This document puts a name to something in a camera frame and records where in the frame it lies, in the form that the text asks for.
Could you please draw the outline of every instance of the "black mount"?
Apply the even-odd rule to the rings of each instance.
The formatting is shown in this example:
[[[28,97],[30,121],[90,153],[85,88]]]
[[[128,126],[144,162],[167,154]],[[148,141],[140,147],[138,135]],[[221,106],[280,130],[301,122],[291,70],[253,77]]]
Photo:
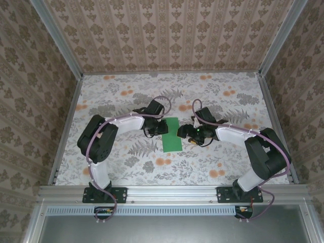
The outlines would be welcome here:
[[[220,121],[216,121],[216,119],[213,117],[213,115],[211,114],[211,112],[207,107],[204,107],[199,111],[196,111],[196,114],[201,119],[210,123],[223,124],[228,122],[227,120],[224,119]],[[202,126],[198,128],[194,128],[193,125],[189,125],[189,124],[181,126],[178,129],[177,136],[180,138],[186,138],[187,136],[189,136],[190,138],[188,141],[190,143],[194,143],[199,146],[202,146],[205,143],[205,138],[212,138],[214,140],[219,141],[215,131],[217,126],[208,125],[201,121],[199,121],[199,123],[202,124]]]
[[[219,186],[216,188],[217,192],[217,202],[219,204],[223,203],[250,203],[251,200],[255,203],[262,203],[263,197],[262,192],[257,187],[253,188],[249,192],[244,192],[239,188],[239,193],[237,192],[237,180],[234,181],[233,186]]]
[[[110,184],[104,189],[110,192],[119,204],[125,204],[127,199],[127,187],[112,187]],[[82,202],[84,204],[113,204],[113,199],[106,193],[98,190],[91,183],[84,190]]]

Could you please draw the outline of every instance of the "aluminum frame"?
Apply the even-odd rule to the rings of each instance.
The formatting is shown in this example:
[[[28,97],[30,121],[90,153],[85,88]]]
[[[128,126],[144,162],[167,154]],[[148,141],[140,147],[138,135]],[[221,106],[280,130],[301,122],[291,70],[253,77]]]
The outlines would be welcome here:
[[[259,71],[262,75],[266,75],[266,73],[269,71],[271,64],[278,55],[306,4],[307,0],[296,0],[292,3],[292,6],[290,7],[282,25],[280,26],[277,35],[271,43],[263,62],[261,63]]]
[[[119,75],[119,74],[164,74],[164,73],[218,73],[218,72],[257,72],[257,69],[227,69],[227,70],[169,70],[169,71],[127,71],[127,72],[85,72],[85,76]]]
[[[260,88],[261,88],[262,95],[264,98],[264,103],[268,110],[272,128],[275,131],[275,133],[278,135],[279,139],[281,140],[281,142],[284,145],[284,147],[286,148],[286,150],[288,151],[288,146],[287,146],[287,143],[286,143],[286,140],[284,137],[284,133],[282,132],[277,113],[274,108],[274,104],[273,104],[273,101],[271,98],[271,94],[270,94],[266,79],[265,79],[264,75],[260,75],[258,73],[257,73],[257,77],[258,77]],[[295,170],[293,163],[291,163],[291,165],[290,165],[290,174],[288,174],[288,176],[292,177],[292,182],[294,184],[299,184],[299,180],[298,180],[296,170]]]
[[[73,51],[64,39],[64,35],[60,32],[57,24],[55,23],[50,11],[47,9],[43,0],[31,0],[31,4],[34,6],[46,29],[51,34],[56,46],[62,53],[67,65],[69,65],[77,81],[81,80],[82,68],[77,62]]]
[[[73,94],[73,98],[72,98],[72,101],[71,101],[69,113],[67,114],[67,118],[66,118],[66,121],[65,121],[62,137],[61,137],[59,147],[57,148],[57,152],[56,152],[56,155],[55,155],[55,159],[54,159],[53,167],[52,167],[52,170],[51,170],[50,178],[49,178],[49,181],[48,181],[48,185],[55,184],[56,174],[58,173],[58,169],[60,168],[60,165],[61,165],[61,162],[62,162],[66,141],[67,141],[67,139],[69,137],[69,132],[70,132],[70,129],[71,129],[71,125],[72,125],[73,116],[74,116],[74,113],[75,113],[77,101],[78,101],[79,96],[80,96],[82,83],[83,83],[83,79],[77,81],[77,84],[76,84],[76,87],[75,87],[75,90],[74,90],[74,94]]]
[[[50,206],[112,206],[112,204],[84,204],[83,192],[86,186],[42,186],[38,193],[24,243],[39,241],[44,225],[47,208]],[[248,204],[219,204],[216,187],[211,186],[126,186],[128,206],[232,206]],[[308,236],[312,243],[324,242],[323,232],[317,214],[311,204],[306,185],[264,185],[264,189],[274,193],[274,205],[299,205],[303,214]],[[271,196],[263,194],[264,202],[256,205],[267,205]]]

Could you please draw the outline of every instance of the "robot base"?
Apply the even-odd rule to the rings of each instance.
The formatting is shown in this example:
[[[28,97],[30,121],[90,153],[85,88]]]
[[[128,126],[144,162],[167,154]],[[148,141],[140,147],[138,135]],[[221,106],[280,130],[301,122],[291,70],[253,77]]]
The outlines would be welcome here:
[[[126,187],[112,187],[111,182],[105,188],[106,191],[110,192],[117,200],[119,204],[125,204],[127,199],[127,188]],[[84,204],[113,204],[113,200],[106,193],[95,188],[91,183],[89,187],[86,187],[83,193],[82,202]]]
[[[251,199],[254,203],[262,203],[262,192],[257,188],[253,188],[249,192],[245,192],[240,198],[237,197],[232,186],[219,186],[216,188],[217,202],[223,203],[250,203]]]

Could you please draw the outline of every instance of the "patterned wallpaper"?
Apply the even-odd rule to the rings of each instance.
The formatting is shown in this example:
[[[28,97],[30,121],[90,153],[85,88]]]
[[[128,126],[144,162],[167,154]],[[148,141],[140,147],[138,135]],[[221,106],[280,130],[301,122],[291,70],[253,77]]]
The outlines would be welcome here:
[[[324,223],[324,1],[308,1],[266,75],[302,183]]]
[[[19,242],[47,184],[75,78],[29,1],[0,1],[0,242]]]
[[[45,0],[86,73],[258,69],[293,0]]]

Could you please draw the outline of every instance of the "floral tablecloth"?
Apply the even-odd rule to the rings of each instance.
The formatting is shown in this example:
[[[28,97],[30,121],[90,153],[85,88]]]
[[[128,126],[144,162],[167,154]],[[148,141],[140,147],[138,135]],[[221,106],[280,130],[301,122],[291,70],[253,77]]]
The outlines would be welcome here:
[[[191,123],[191,104],[200,98],[217,120],[260,130],[271,127],[255,73],[178,73],[94,75],[83,78],[56,185],[87,185],[85,157],[76,142],[91,117],[114,117],[147,106],[165,95],[172,101],[168,117]],[[167,102],[161,101],[167,108]],[[142,130],[116,137],[108,163],[114,185],[231,184],[250,167],[245,148],[214,141],[200,148],[182,139],[183,151],[164,153],[161,136],[146,138]],[[286,176],[272,184],[288,184]]]

